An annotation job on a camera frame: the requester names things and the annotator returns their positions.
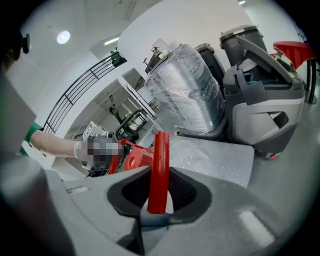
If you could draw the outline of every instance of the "white wall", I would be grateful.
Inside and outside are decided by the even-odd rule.
[[[100,125],[108,132],[114,133],[116,129],[120,126],[120,123],[114,115],[109,114],[104,120],[102,120]]]
[[[138,90],[138,93],[141,97],[146,101],[146,103],[150,103],[154,98],[152,97],[151,93],[148,91],[146,87],[142,87]]]
[[[82,112],[74,120],[72,124],[72,129],[80,128],[82,126],[87,127],[90,121],[99,124],[102,120],[106,118],[108,114],[109,112],[105,111],[93,100],[82,110]]]
[[[252,22],[237,0],[163,0],[129,25],[119,38],[118,50],[144,79],[144,58],[150,60],[158,38],[173,49],[179,44],[209,43],[227,69],[227,55],[219,46],[221,32],[246,24]]]
[[[147,113],[149,113],[151,116],[153,116],[153,118],[157,117],[157,114],[152,110],[152,108],[148,105],[148,98],[146,97],[147,94],[150,95],[150,97],[152,98],[151,94],[145,90],[145,95],[142,96],[139,92],[137,92],[132,86],[131,84],[128,83],[128,81],[126,81],[123,76],[118,78],[118,82],[121,84],[121,86],[128,92],[128,94],[134,98],[134,100],[144,109],[147,111]]]
[[[64,181],[84,179],[86,175],[62,157],[57,157],[51,170],[58,172]]]
[[[286,11],[273,0],[246,0],[241,6],[262,33],[268,53],[276,53],[273,48],[274,42],[300,41],[295,28],[295,22]],[[304,63],[297,72],[306,82],[306,63]]]
[[[48,79],[47,86],[39,93],[38,100],[34,104],[35,121],[44,125],[61,95],[76,79],[98,62],[98,58],[88,51],[65,63],[53,77]]]
[[[136,88],[137,83],[141,79],[141,75],[135,70],[132,69],[128,73],[122,76],[133,88]]]
[[[77,137],[75,139],[75,136],[76,135],[79,135],[79,134],[83,134],[86,130],[87,126],[82,126],[80,128],[71,128],[68,133],[64,136],[64,139],[66,140],[71,140],[71,141],[82,141],[83,140],[83,137],[80,136],[80,137]]]
[[[35,88],[34,84],[38,83],[37,79],[41,79],[39,77],[41,76],[40,68],[28,56],[21,53],[19,61],[16,61],[8,70],[7,76],[19,96],[35,112],[34,104],[40,91]]]
[[[77,169],[80,173],[84,174],[85,176],[87,176],[89,174],[89,171],[85,168],[82,167],[82,162],[79,161],[76,158],[71,158],[71,157],[66,157],[64,159],[68,164],[70,164],[71,166],[73,166],[75,169]]]

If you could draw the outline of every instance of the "clear plastic bag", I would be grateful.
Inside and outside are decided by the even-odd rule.
[[[170,140],[170,166],[218,177],[205,148],[189,140]]]
[[[168,55],[145,81],[159,108],[170,113],[177,125],[190,131],[215,130],[224,114],[225,102],[218,82],[201,55],[187,44]]]

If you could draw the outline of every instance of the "white ceiling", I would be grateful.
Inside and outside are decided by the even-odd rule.
[[[126,20],[136,2],[130,20]],[[37,67],[60,66],[97,42],[122,33],[128,25],[159,0],[50,0],[39,7],[22,31],[30,33],[30,58]],[[58,44],[57,36],[67,30],[71,37]]]
[[[98,42],[120,35],[143,12],[161,0],[48,0],[36,9],[24,26],[31,51],[21,55],[9,72],[13,86],[32,105],[36,95],[66,63],[77,61]],[[61,31],[70,32],[66,44],[58,44]]]

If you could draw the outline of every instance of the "red plastic part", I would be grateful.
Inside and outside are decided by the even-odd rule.
[[[168,131],[157,131],[154,135],[154,153],[147,206],[147,211],[151,214],[166,212],[169,187],[169,138]]]
[[[134,143],[132,143],[131,141],[126,140],[126,139],[119,140],[119,143],[120,143],[121,145],[128,144],[128,145],[133,146],[133,147],[135,147],[135,148],[142,149],[142,150],[146,150],[146,151],[152,153],[152,148],[139,146],[139,145],[134,144]]]
[[[119,157],[116,154],[112,155],[112,162],[109,167],[109,174],[115,174],[118,166]]]
[[[316,58],[312,47],[305,42],[280,41],[273,44],[273,48],[284,54],[297,70],[303,62]]]
[[[153,154],[141,148],[134,148],[127,156],[124,170],[130,171],[141,166],[152,166]]]
[[[277,156],[278,156],[277,154],[271,155],[271,156],[270,156],[270,160],[273,160],[273,159],[277,158]]]

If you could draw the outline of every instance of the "red handle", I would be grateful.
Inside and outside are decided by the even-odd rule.
[[[147,207],[147,211],[151,214],[166,212],[169,187],[169,138],[168,131],[157,131],[154,135],[154,153]]]
[[[134,143],[132,143],[132,142],[126,140],[126,139],[119,140],[119,143],[120,143],[121,145],[128,144],[128,145],[133,146],[133,147],[135,147],[135,148],[142,149],[142,150],[145,150],[145,151],[148,151],[148,152],[152,153],[152,149],[151,149],[151,148],[139,146],[139,145],[134,144]]]
[[[153,154],[142,150],[140,148],[134,148],[130,154],[126,157],[124,163],[124,170],[130,171],[141,166],[152,166]]]
[[[119,160],[118,155],[113,154],[112,155],[112,162],[111,162],[110,167],[109,167],[109,175],[116,173],[117,166],[118,166],[118,160]]]

